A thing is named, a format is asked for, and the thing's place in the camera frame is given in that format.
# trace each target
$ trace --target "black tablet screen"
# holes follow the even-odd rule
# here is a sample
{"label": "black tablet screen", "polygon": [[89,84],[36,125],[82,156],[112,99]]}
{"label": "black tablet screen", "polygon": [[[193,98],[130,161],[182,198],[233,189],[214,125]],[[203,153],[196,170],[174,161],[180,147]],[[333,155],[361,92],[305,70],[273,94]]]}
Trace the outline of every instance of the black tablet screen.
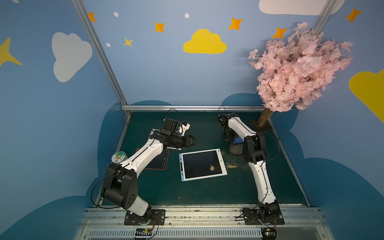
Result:
{"label": "black tablet screen", "polygon": [[223,173],[216,150],[183,155],[184,177],[203,177]]}

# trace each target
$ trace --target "black mounting plate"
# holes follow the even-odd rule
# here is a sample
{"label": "black mounting plate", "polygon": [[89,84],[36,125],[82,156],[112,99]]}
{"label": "black mounting plate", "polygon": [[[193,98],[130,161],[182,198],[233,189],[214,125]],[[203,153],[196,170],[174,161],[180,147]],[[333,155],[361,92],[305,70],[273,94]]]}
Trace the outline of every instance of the black mounting plate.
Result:
{"label": "black mounting plate", "polygon": [[[257,211],[258,209],[243,208],[242,212],[244,215],[244,221],[246,225],[264,225],[259,221]],[[273,227],[275,225],[275,219],[276,219],[277,225],[285,224],[284,218],[279,218],[279,217],[273,218],[270,223],[266,223],[266,224],[269,225],[270,227]]]}
{"label": "black mounting plate", "polygon": [[[156,225],[164,225],[164,219],[166,216],[166,211],[165,209],[152,209],[151,211],[152,216],[156,219]],[[148,226],[153,225],[154,220],[151,218],[149,223],[147,224]],[[127,211],[125,220],[124,220],[124,225],[131,225],[131,226],[142,226],[139,224],[137,221],[133,220],[132,217],[129,217],[129,211]]]}

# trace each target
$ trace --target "tree base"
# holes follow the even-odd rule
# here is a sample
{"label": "tree base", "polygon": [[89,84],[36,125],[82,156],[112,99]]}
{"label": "tree base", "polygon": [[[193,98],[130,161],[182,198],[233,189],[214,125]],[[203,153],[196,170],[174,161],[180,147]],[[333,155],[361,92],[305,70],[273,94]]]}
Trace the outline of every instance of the tree base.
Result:
{"label": "tree base", "polygon": [[266,132],[272,129],[268,121],[266,121],[262,127],[257,126],[257,122],[258,122],[258,119],[251,119],[249,121],[251,129],[254,130],[255,132]]}

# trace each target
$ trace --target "tablet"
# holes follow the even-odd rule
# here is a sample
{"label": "tablet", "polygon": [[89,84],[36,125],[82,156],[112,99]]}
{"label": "tablet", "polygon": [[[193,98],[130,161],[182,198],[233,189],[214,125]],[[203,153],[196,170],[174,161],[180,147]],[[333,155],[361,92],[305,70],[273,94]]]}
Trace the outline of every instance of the tablet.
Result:
{"label": "tablet", "polygon": [[179,154],[181,181],[227,175],[220,149]]}

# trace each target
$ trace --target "painted cloud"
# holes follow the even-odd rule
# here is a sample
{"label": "painted cloud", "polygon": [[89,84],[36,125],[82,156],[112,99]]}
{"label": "painted cloud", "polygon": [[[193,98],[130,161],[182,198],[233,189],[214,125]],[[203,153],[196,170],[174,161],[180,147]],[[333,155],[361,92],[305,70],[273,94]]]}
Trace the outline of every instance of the painted cloud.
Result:
{"label": "painted cloud", "polygon": [[92,57],[91,45],[74,33],[55,33],[52,50],[56,58],[53,72],[62,83],[71,79]]}
{"label": "painted cloud", "polygon": [[[259,8],[267,14],[319,15],[327,0],[260,0]],[[332,14],[343,5],[336,0]]]}

